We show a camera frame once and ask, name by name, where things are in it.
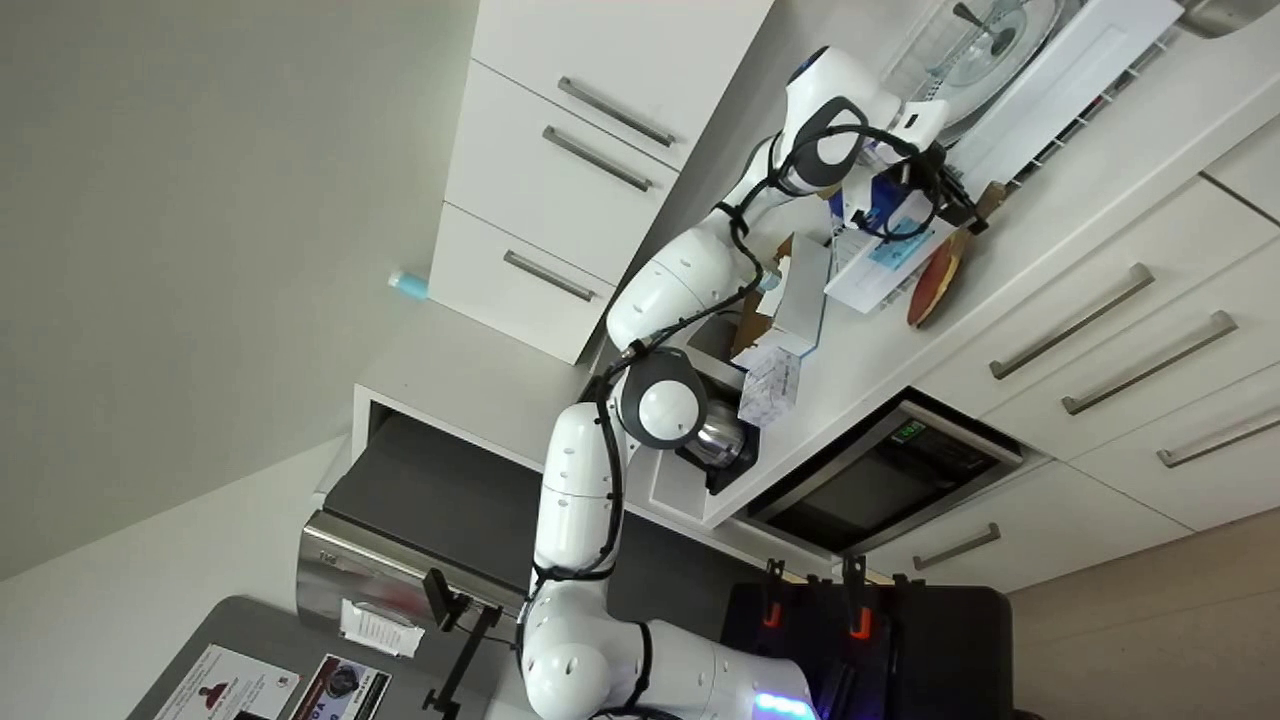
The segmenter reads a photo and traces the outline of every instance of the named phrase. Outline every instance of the white cabinet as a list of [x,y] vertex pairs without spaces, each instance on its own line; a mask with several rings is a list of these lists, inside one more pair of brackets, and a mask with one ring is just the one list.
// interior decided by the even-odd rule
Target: white cabinet
[[984,421],[1073,459],[1219,390],[1280,361],[1277,276],[1280,239]]
[[1209,168],[1219,182],[1241,190],[1248,204],[1280,217],[1280,118],[1252,131],[1226,160]]
[[[763,17],[770,0],[481,0],[437,301],[581,361]],[[522,301],[549,297],[543,276],[591,301],[542,314]]]
[[1265,248],[1268,234],[1268,219],[1196,180],[924,374],[921,388],[984,415]]
[[1063,465],[1035,465],[877,547],[870,569],[1012,590],[1175,536],[1181,524],[1121,493]]
[[434,292],[440,302],[571,363],[614,282],[446,204]]
[[615,282],[675,172],[471,62],[450,204]]
[[1280,508],[1280,363],[1078,465],[1190,526]]
[[485,0],[475,60],[682,168],[770,0]]

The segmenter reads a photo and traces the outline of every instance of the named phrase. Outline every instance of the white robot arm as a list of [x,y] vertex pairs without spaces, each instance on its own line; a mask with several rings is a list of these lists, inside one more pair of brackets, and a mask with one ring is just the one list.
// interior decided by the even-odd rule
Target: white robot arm
[[596,400],[559,411],[543,465],[522,652],[538,716],[588,720],[608,709],[643,709],[648,716],[817,720],[798,663],[743,657],[664,621],[608,616],[623,465],[642,444],[682,449],[700,429],[700,388],[682,352],[660,343],[762,278],[762,259],[743,248],[748,227],[776,204],[825,196],[849,180],[870,196],[877,157],[880,164],[921,157],[945,115],[945,105],[889,94],[839,52],[817,52],[788,83],[784,129],[755,147],[743,180],[615,297],[608,335],[628,361],[606,371]]

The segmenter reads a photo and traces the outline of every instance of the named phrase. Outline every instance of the kitchen cabinet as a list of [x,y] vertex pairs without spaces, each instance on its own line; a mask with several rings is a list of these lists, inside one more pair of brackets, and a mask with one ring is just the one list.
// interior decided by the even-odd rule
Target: kitchen cabinet
[[1073,369],[1000,402],[989,422],[1060,459],[1137,430],[1280,361],[1280,227],[1273,242]]
[[1273,225],[1252,209],[1209,180],[1191,180],[969,343],[953,363],[924,374],[921,388],[984,415],[1273,234]]
[[1280,363],[1078,465],[1196,531],[1280,508]]
[[1209,168],[1214,180],[1243,196],[1268,217],[1280,217],[1280,118],[1252,131]]
[[434,297],[577,363],[763,11],[485,0]]
[[571,363],[608,307],[614,282],[446,204],[434,292],[440,302]]
[[673,180],[652,157],[471,62],[450,204],[615,282]]
[[682,168],[770,0],[485,0],[475,60]]
[[870,551],[877,575],[1015,590],[1186,536],[1181,524],[1073,473],[1034,465],[965,508]]

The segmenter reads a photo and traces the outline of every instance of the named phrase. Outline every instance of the wall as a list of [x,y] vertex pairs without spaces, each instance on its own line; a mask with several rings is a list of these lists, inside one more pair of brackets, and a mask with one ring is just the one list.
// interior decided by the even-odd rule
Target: wall
[[0,716],[128,716],[223,597],[292,607],[342,440],[0,579]]
[[334,434],[471,0],[0,3],[0,575]]
[[1273,720],[1280,513],[1012,597],[1015,700],[1049,720]]

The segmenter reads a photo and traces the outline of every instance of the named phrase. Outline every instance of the drawer handle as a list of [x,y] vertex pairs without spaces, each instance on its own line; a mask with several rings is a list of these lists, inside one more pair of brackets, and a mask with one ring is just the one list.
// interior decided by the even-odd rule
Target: drawer handle
[[643,118],[642,113],[628,113],[622,100],[606,94],[599,87],[583,83],[583,80],[571,80],[571,77],[559,77],[559,93],[581,100],[581,105],[591,105],[596,113],[628,125],[632,131],[673,147],[675,143],[675,131]]
[[1219,335],[1234,335],[1237,333],[1237,320],[1228,311],[1214,311],[1199,329],[1191,329],[1190,335],[1171,341],[1168,348],[1162,348],[1155,357],[1124,369],[1121,374],[1095,384],[1091,390],[1082,390],[1082,397],[1063,397],[1063,411],[1070,415],[1082,415],[1090,411],[1091,402],[1109,400],[1109,397],[1121,397],[1127,390],[1132,384],[1164,371],[1168,363],[1215,343]]
[[635,190],[648,190],[648,189],[652,189],[652,180],[648,180],[648,175],[635,175],[635,172],[628,172],[628,168],[622,168],[622,164],[614,164],[614,160],[596,157],[588,143],[581,143],[577,136],[567,136],[567,131],[554,129],[554,125],[543,129],[543,140],[549,140],[549,143],[555,143],[555,147],[564,147],[567,157],[588,160],[591,168],[599,168],[599,172],[608,172],[608,175],[615,175],[615,180],[632,182]]
[[918,562],[918,571],[924,571],[924,569],[938,569],[938,562],[957,561],[965,551],[977,551],[984,543],[1000,543],[1000,524],[989,524],[980,536],[974,536],[974,540],[965,540],[957,547],[945,547],[945,551],[931,551],[931,555],[911,555],[911,562]]
[[1090,329],[1091,320],[1109,314],[1113,307],[1121,307],[1124,301],[1132,301],[1137,292],[1152,288],[1155,276],[1148,265],[1132,265],[1124,272],[1124,278],[1115,288],[1109,288],[1105,297],[1095,297],[1091,302],[1084,302],[1082,311],[1073,311],[1070,320],[1060,320],[1057,329],[1049,329],[1045,335],[1035,335],[1029,348],[992,361],[992,374],[1003,380],[1012,371],[1021,371],[1023,363],[1034,363],[1035,357],[1045,357],[1049,348],[1063,343],[1070,335],[1078,335],[1082,329]]
[[567,297],[577,297],[583,302],[596,301],[591,288],[581,288],[577,278],[564,278],[564,276],[549,272],[543,265],[538,265],[538,259],[530,259],[522,250],[504,250],[504,265],[512,265],[512,267],[522,267],[522,272],[530,272],[530,276],[538,276],[538,278],[543,278],[543,282],[554,282],[554,288],[559,288],[559,292],[567,292]]
[[1181,469],[1181,465],[1191,465],[1199,454],[1226,453],[1226,449],[1243,444],[1248,434],[1262,434],[1262,430],[1273,430],[1273,429],[1280,429],[1280,411],[1265,411],[1265,415],[1252,415],[1243,422],[1228,422],[1228,429],[1209,430],[1209,434],[1199,434],[1199,440],[1191,440],[1186,449],[1164,449],[1164,453],[1155,453],[1155,459],[1164,469]]

